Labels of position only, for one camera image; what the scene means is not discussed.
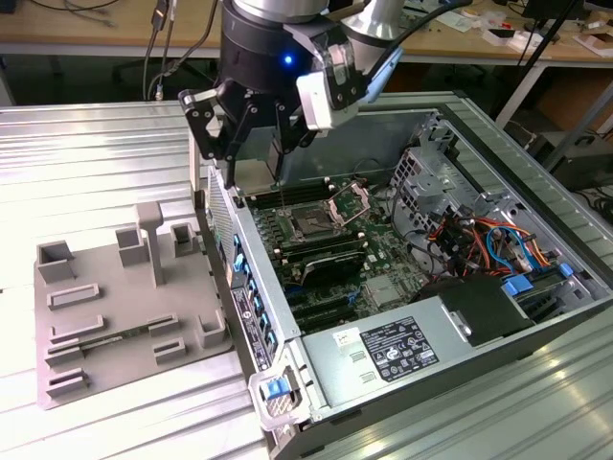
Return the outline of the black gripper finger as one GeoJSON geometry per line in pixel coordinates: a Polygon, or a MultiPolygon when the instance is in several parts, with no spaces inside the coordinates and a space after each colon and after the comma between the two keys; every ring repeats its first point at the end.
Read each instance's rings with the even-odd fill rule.
{"type": "Polygon", "coordinates": [[[215,118],[213,102],[216,102],[216,96],[215,89],[200,92],[187,89],[179,93],[178,101],[202,156],[225,162],[224,186],[230,189],[236,185],[238,152],[255,126],[257,105],[247,102],[239,112],[238,120],[231,122],[226,118],[227,123],[214,136],[208,125],[215,118]]]}
{"type": "Polygon", "coordinates": [[[275,101],[276,127],[273,133],[267,167],[272,173],[275,183],[282,178],[284,159],[295,149],[305,149],[313,142],[316,130],[307,126],[303,114],[291,121],[291,111],[281,101],[275,101]]]}

